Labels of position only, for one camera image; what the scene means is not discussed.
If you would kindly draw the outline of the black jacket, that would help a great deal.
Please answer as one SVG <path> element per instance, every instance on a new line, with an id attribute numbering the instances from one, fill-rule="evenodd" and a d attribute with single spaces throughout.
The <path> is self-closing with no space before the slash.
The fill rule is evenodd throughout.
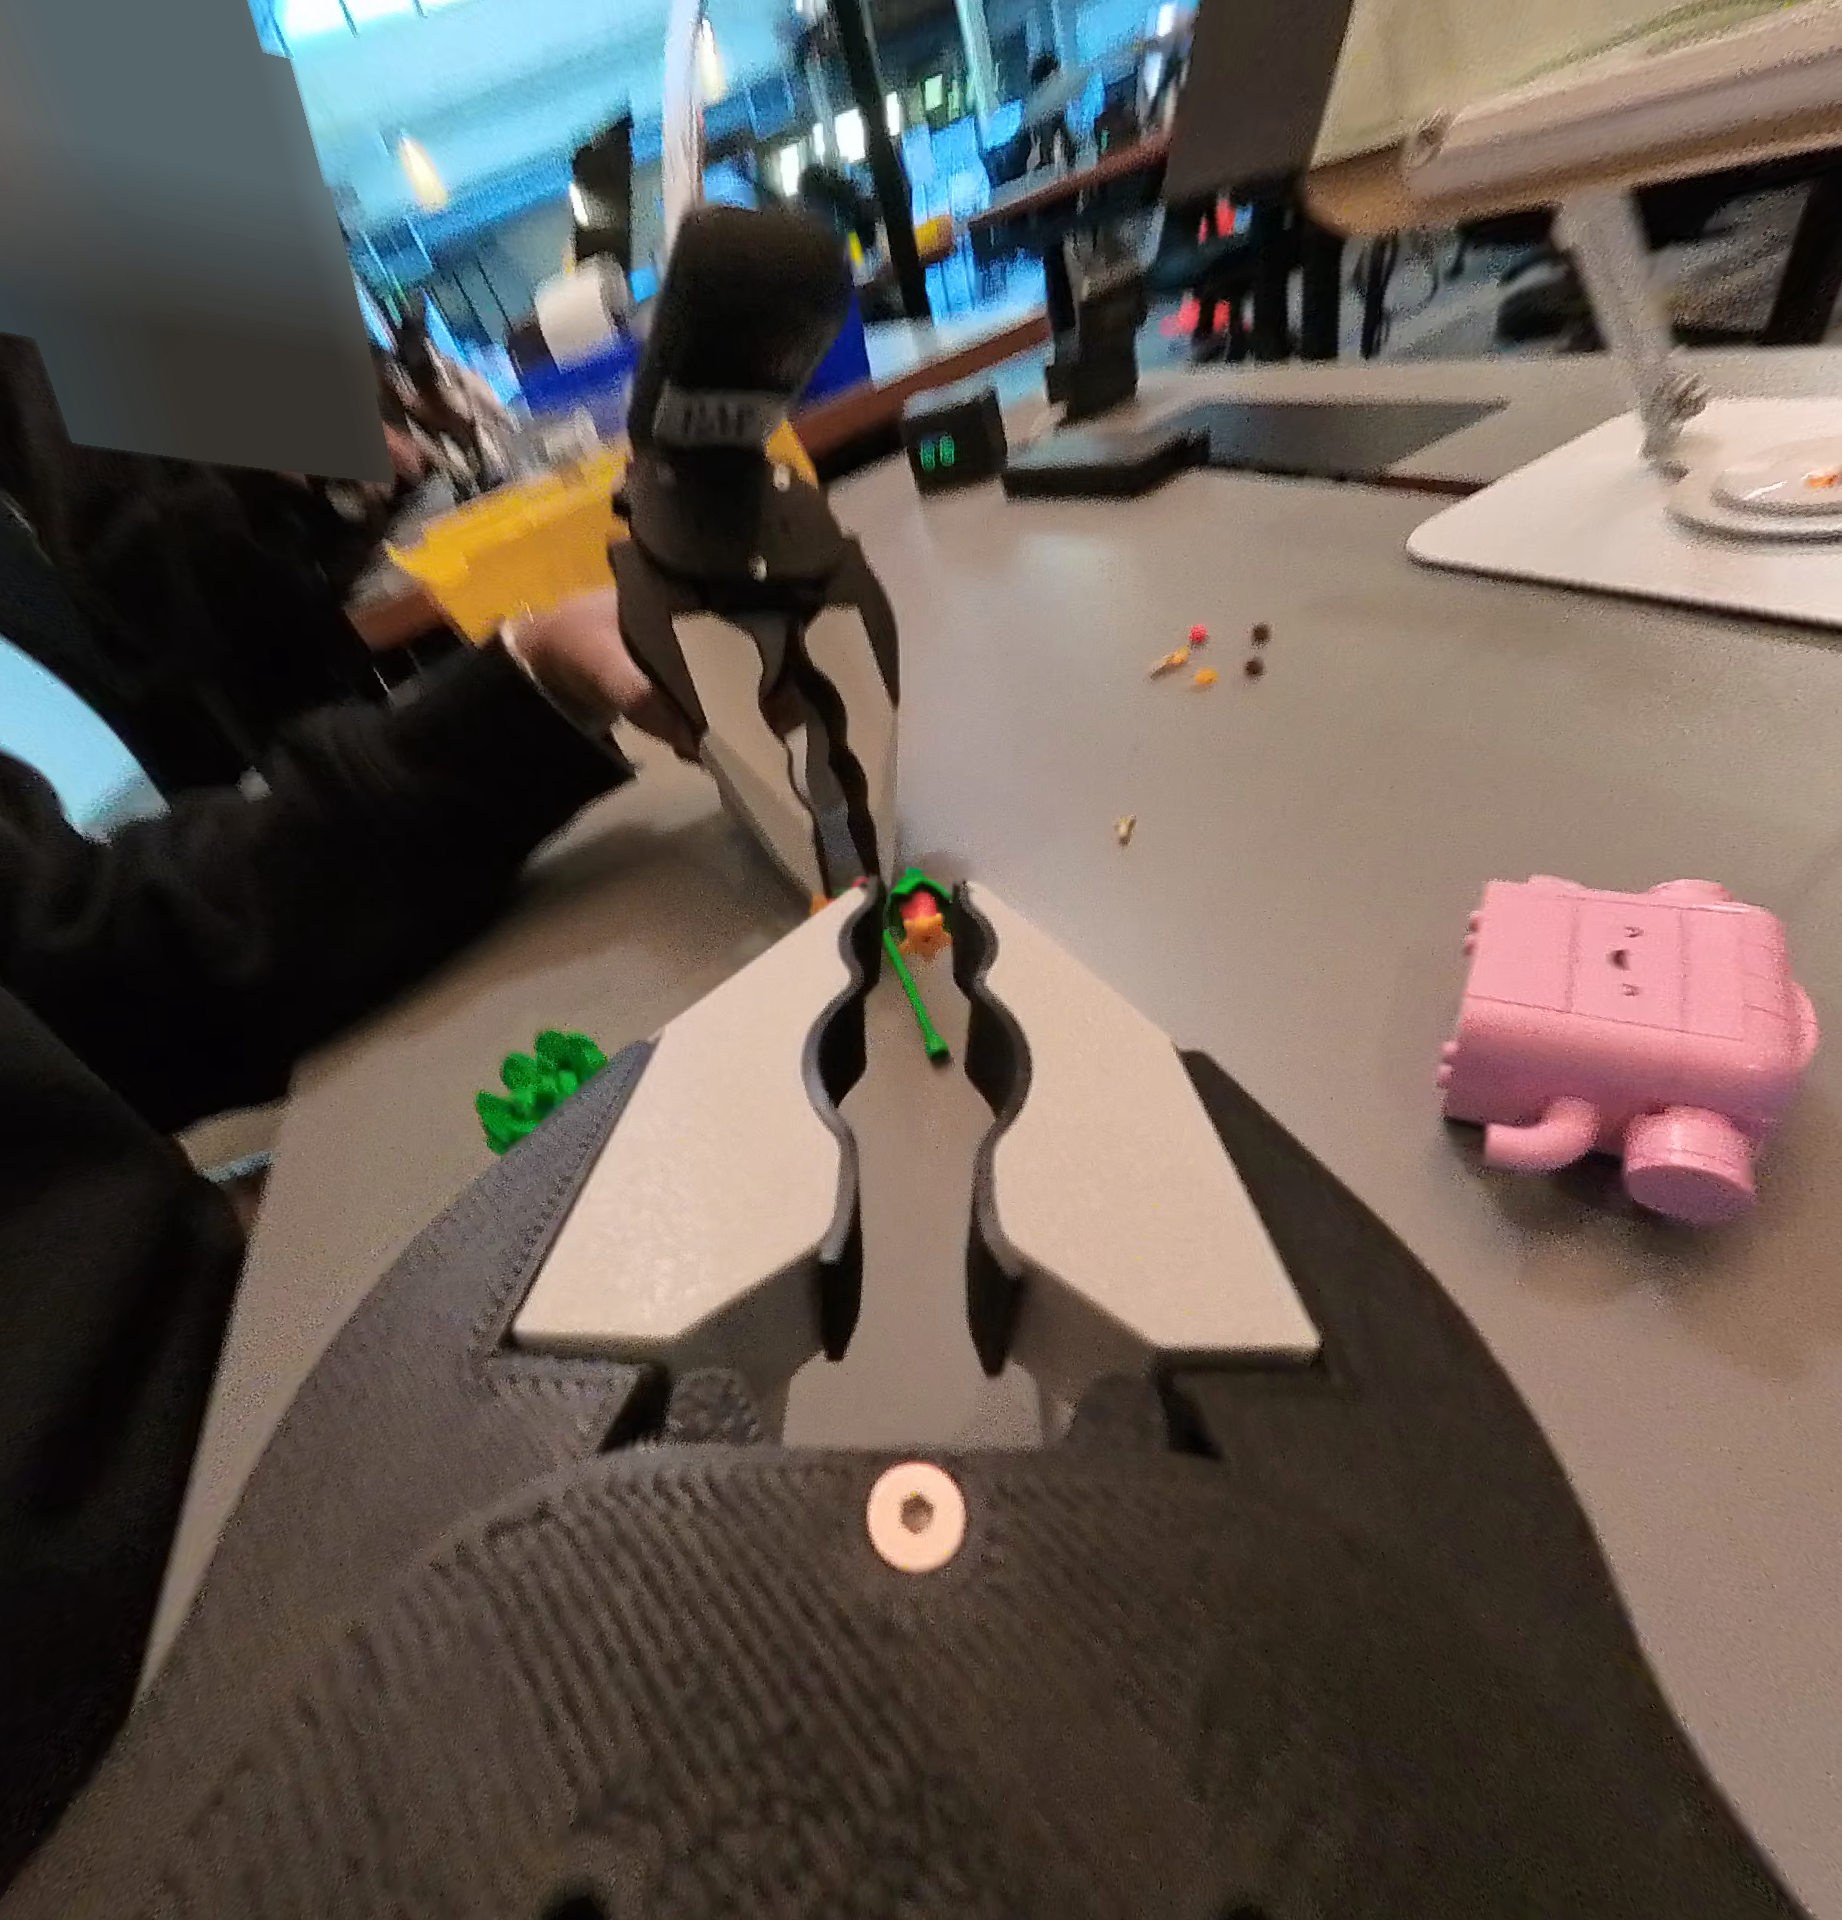
<path id="1" fill-rule="evenodd" d="M 0 983 L 0 1893 L 134 1697 L 242 1262 L 174 1140 L 214 1104 Z"/>

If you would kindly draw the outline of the white book stand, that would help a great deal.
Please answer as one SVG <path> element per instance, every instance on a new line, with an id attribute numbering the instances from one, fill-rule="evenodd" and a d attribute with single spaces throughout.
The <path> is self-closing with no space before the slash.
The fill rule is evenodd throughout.
<path id="1" fill-rule="evenodd" d="M 1308 207 L 1372 233 L 1545 206 L 1630 410 L 1512 469 L 1408 537 L 1416 564 L 1842 633 L 1842 396 L 1715 396 L 1654 296 L 1640 187 L 1842 156 L 1842 110 L 1643 151 L 1454 153 L 1437 135 L 1312 166 Z"/>

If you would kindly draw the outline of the person's left forearm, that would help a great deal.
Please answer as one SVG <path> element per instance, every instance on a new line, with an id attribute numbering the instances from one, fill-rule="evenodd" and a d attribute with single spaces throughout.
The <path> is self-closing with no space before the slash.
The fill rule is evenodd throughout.
<path id="1" fill-rule="evenodd" d="M 191 791 L 105 841 L 0 752 L 0 1136 L 106 1097 L 169 1136 L 278 1099 L 629 781 L 608 722 L 496 647 L 307 715 L 258 793 Z"/>

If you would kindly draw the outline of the green leafy plant piece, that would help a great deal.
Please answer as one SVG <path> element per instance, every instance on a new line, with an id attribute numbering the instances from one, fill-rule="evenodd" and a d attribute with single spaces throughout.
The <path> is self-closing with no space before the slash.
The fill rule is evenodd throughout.
<path id="1" fill-rule="evenodd" d="M 609 1057 L 593 1037 L 568 1029 L 543 1029 L 531 1047 L 508 1053 L 498 1065 L 498 1085 L 473 1097 L 488 1151 L 504 1155 L 531 1138 L 608 1065 Z"/>

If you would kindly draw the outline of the black charging dock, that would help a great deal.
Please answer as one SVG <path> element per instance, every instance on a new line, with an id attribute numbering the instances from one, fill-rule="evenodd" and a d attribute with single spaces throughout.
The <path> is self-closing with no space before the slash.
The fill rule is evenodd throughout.
<path id="1" fill-rule="evenodd" d="M 1145 275 L 1112 232 L 1073 228 L 1045 256 L 1047 406 L 1062 427 L 1100 420 L 1136 394 Z"/>

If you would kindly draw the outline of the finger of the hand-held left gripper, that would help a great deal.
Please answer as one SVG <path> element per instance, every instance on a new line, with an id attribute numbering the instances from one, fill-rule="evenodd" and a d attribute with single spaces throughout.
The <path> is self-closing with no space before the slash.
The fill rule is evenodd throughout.
<path id="1" fill-rule="evenodd" d="M 793 786 L 787 741 L 765 715 L 765 650 L 750 630 L 711 612 L 676 620 L 704 730 L 700 762 L 726 812 L 801 903 L 815 898 L 814 818 Z"/>
<path id="2" fill-rule="evenodd" d="M 888 693 L 873 633 L 855 607 L 829 607 L 801 636 L 802 697 L 814 713 L 808 772 L 815 818 L 855 876 L 897 876 L 897 698 Z"/>

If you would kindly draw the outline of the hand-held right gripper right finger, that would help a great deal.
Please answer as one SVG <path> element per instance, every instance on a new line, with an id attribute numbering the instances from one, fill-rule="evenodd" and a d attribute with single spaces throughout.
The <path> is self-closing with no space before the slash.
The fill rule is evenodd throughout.
<path id="1" fill-rule="evenodd" d="M 980 1370 L 1164 1380 L 1304 1366 L 1319 1332 L 1181 1053 L 994 890 L 953 892 Z"/>

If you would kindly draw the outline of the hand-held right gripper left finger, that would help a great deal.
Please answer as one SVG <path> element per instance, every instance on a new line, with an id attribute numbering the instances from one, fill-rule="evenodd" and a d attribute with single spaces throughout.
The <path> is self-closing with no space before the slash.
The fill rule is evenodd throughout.
<path id="1" fill-rule="evenodd" d="M 861 1151 L 879 887 L 859 886 L 670 1021 L 509 1322 L 529 1355 L 802 1366 L 861 1318 Z"/>

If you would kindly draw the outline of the black power bank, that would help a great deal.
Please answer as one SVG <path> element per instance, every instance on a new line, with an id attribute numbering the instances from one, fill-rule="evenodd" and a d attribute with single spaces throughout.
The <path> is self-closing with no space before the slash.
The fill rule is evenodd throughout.
<path id="1" fill-rule="evenodd" d="M 908 396 L 900 441 L 919 496 L 998 481 L 1007 468 L 1005 414 L 991 381 L 964 381 Z"/>

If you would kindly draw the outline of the yellow storage bin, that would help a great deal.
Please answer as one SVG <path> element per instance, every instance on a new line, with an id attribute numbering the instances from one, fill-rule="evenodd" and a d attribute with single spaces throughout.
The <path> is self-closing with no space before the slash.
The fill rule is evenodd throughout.
<path id="1" fill-rule="evenodd" d="M 482 646 L 515 617 L 615 585 L 625 468 L 628 443 L 602 443 L 387 540 L 385 558 L 456 636 Z"/>

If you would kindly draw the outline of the pink brick figure pot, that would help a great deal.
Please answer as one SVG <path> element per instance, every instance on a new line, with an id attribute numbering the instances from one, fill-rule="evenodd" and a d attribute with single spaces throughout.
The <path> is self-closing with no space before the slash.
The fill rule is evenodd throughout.
<path id="1" fill-rule="evenodd" d="M 1752 1208 L 1820 1044 L 1771 911 L 1687 876 L 1492 878 L 1463 956 L 1434 1089 L 1484 1166 L 1545 1177 L 1604 1157 L 1632 1204 L 1691 1227 Z"/>

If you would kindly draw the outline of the black ceiling pole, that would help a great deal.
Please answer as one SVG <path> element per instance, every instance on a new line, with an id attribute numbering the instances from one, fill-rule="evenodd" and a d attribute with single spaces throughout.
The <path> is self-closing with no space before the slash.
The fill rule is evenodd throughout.
<path id="1" fill-rule="evenodd" d="M 877 66 L 869 7 L 865 2 L 829 2 L 829 16 L 835 23 L 855 105 L 861 112 L 865 156 L 879 206 L 892 287 L 904 317 L 924 322 L 933 310 L 911 228 L 908 174 L 897 135 L 891 132 L 886 86 Z"/>

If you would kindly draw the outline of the wooden table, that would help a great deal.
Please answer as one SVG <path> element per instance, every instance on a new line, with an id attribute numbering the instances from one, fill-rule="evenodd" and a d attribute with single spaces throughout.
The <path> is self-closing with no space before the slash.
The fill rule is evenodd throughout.
<path id="1" fill-rule="evenodd" d="M 945 322 L 862 326 L 873 390 L 920 392 L 986 376 L 1020 355 L 1043 354 L 1052 334 L 1041 310 L 977 310 Z"/>

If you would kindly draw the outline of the white paper roll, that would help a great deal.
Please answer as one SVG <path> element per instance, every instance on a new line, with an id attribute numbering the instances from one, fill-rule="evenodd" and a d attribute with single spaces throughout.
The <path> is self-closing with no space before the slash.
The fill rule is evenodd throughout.
<path id="1" fill-rule="evenodd" d="M 574 369 L 608 352 L 629 327 L 632 287 L 621 261 L 595 256 L 537 283 L 533 323 L 554 369 Z"/>

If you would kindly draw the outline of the green flower stem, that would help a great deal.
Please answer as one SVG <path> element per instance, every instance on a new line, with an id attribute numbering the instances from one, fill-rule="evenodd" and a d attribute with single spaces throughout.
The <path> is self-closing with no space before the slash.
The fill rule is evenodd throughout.
<path id="1" fill-rule="evenodd" d="M 857 1031 L 861 1024 L 861 1002 L 873 991 L 881 972 L 892 972 L 916 1024 L 930 1065 L 945 1068 L 950 1062 L 950 1045 L 933 1021 L 916 981 L 920 962 L 909 961 L 900 951 L 904 927 L 891 920 L 888 908 L 892 883 L 869 881 L 865 876 L 850 881 L 853 890 L 872 896 L 876 907 L 876 937 L 866 937 L 866 920 L 861 911 L 850 911 L 838 935 L 842 983 L 829 991 L 818 1006 L 815 1021 L 812 1021 L 801 1051 L 802 1071 L 820 1085 L 827 1085 L 835 1074 L 859 1075 L 862 1071 L 865 1033 Z"/>

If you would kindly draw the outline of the person's left hand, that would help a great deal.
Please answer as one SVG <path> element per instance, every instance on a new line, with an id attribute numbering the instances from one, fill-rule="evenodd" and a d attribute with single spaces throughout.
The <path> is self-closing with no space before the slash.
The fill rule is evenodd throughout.
<path id="1" fill-rule="evenodd" d="M 543 700 L 599 748 L 629 726 L 696 766 L 700 730 L 629 654 L 615 590 L 593 590 L 496 630 L 501 650 Z"/>

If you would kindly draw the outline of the flat black box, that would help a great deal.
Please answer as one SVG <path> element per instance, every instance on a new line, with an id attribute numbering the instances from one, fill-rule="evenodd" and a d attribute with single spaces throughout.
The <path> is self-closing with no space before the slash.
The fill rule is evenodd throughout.
<path id="1" fill-rule="evenodd" d="M 1192 425 L 1062 429 L 1011 450 L 999 485 L 1011 499 L 1135 499 L 1208 457 L 1208 430 Z"/>

